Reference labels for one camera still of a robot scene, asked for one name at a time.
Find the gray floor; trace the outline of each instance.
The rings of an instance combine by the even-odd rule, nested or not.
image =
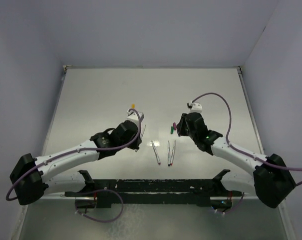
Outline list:
[[[92,209],[99,219],[114,217],[120,205]],[[113,223],[74,214],[72,199],[42,199],[29,206],[20,240],[285,240],[278,209],[246,199],[229,215],[194,205],[126,204]]]

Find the white wall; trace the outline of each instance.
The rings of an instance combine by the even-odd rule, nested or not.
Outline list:
[[[302,167],[302,0],[280,1],[244,65],[244,81],[265,152]],[[302,186],[287,202],[302,239]]]
[[[239,66],[278,0],[43,0],[63,64]]]
[[[5,201],[9,174],[21,155],[40,154],[62,74],[33,9],[0,0],[0,240],[9,238],[18,210]]]

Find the black metal frame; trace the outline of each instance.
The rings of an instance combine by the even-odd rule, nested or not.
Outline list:
[[[212,202],[210,197],[227,197],[227,191],[221,179],[229,170],[223,170],[213,179],[86,179],[86,186],[80,192],[66,192],[66,197],[93,197],[84,194],[93,190],[109,189],[116,191],[126,204],[174,204],[211,207],[221,201]],[[233,196],[241,196],[241,192],[233,191]],[[120,204],[120,199],[109,192],[99,192],[96,201],[92,199],[76,200],[78,208],[110,208],[112,204]]]

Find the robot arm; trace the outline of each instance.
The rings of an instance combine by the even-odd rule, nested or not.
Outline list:
[[[199,103],[188,103],[188,108],[189,113],[183,113],[177,124],[178,135],[189,136],[199,150],[223,158],[248,173],[235,174],[229,171],[221,179],[225,189],[257,195],[264,204],[276,208],[295,188],[296,183],[288,170],[272,168],[255,160],[260,158],[274,165],[286,167],[280,156],[276,154],[266,156],[232,144],[236,149],[250,153],[254,158],[236,151],[230,147],[222,134],[207,128]]]
[[[23,155],[10,175],[12,184],[15,184],[30,169],[36,169],[14,187],[20,205],[33,203],[45,194],[85,190],[93,184],[87,171],[81,170],[72,175],[62,173],[78,165],[113,156],[124,147],[138,150],[142,142],[140,136],[127,145],[140,131],[137,114],[142,121],[144,119],[142,112],[129,110],[127,120],[117,128],[99,132],[70,149],[36,158],[33,158],[30,153]]]

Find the pen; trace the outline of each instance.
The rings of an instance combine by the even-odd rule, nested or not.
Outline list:
[[[141,140],[142,140],[142,137],[143,137],[143,135],[144,135],[145,129],[146,129],[146,125],[144,126],[144,129],[143,129],[143,131],[141,132],[141,135],[140,135]]]
[[[167,141],[167,166],[171,165],[171,149],[170,149],[170,141]]]
[[[173,160],[175,156],[175,148],[176,148],[176,140],[174,140],[173,149],[172,149],[172,156],[171,156],[171,165],[173,165]]]
[[[155,148],[155,146],[154,146],[153,141],[151,141],[151,144],[152,144],[153,151],[154,151],[154,153],[155,153],[155,157],[156,157],[157,164],[158,164],[158,165],[161,165],[161,161],[160,161],[159,155],[158,155],[158,153],[157,153],[157,151],[156,151],[156,148]]]

